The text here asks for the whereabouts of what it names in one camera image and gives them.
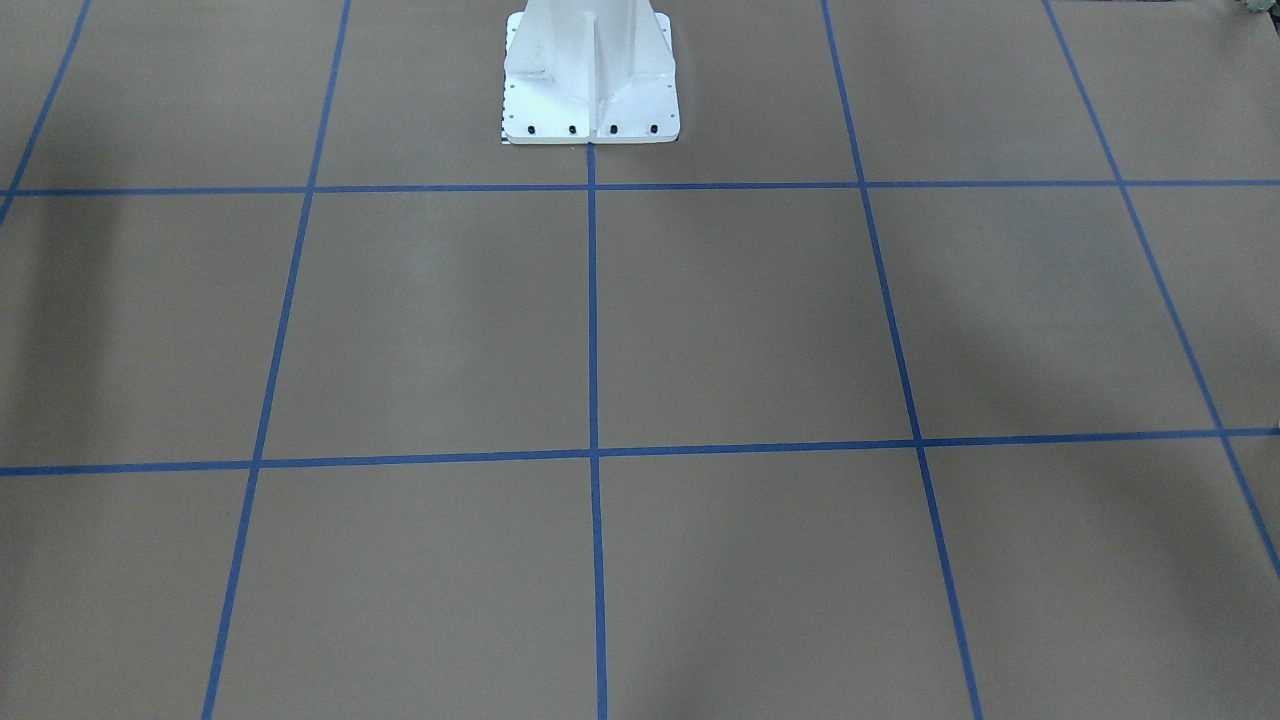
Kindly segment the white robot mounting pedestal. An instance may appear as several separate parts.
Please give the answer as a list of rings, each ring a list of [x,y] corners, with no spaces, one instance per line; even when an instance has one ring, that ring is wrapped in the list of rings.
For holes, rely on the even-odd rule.
[[[678,140],[673,27],[652,3],[529,1],[504,41],[503,142]]]

